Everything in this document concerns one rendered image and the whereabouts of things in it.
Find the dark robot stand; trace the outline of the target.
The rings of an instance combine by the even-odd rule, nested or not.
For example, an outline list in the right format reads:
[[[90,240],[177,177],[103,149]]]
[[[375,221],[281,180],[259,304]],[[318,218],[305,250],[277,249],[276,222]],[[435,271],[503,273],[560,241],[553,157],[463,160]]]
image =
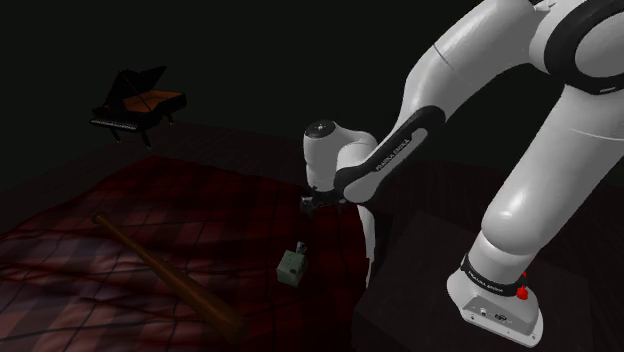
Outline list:
[[[464,321],[446,283],[474,239],[470,231],[416,213],[354,309],[356,351],[598,352],[587,281],[539,259],[527,270],[528,286],[544,318],[543,336],[535,347]]]

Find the bed with red plaid blanket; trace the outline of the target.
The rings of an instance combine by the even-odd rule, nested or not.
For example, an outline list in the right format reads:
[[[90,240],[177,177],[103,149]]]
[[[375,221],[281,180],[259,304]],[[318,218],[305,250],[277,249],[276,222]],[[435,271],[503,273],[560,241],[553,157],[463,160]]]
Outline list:
[[[300,212],[301,188],[152,156],[0,235],[0,352],[351,352],[368,261],[354,207]],[[91,216],[246,316],[224,340]],[[276,268],[298,241],[297,288]]]

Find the black grand piano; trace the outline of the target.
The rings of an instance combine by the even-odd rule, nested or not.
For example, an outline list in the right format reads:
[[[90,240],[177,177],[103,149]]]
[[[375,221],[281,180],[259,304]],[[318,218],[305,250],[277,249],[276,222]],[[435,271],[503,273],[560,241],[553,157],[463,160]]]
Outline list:
[[[172,114],[187,106],[183,92],[155,88],[165,70],[166,66],[159,66],[141,72],[119,71],[104,103],[91,109],[93,118],[89,123],[108,129],[117,143],[121,142],[119,131],[139,134],[151,150],[146,131],[163,118],[172,125]]]

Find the brown wooden baseball bat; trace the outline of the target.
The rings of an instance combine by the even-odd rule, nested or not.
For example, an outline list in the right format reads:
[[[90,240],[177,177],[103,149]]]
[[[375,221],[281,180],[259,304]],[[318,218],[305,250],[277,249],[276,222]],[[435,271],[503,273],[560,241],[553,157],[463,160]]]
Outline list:
[[[189,305],[204,321],[215,328],[229,343],[240,344],[249,332],[246,318],[197,281],[124,234],[104,212],[91,216],[94,224],[104,226],[119,242],[134,252],[169,287],[180,300]]]

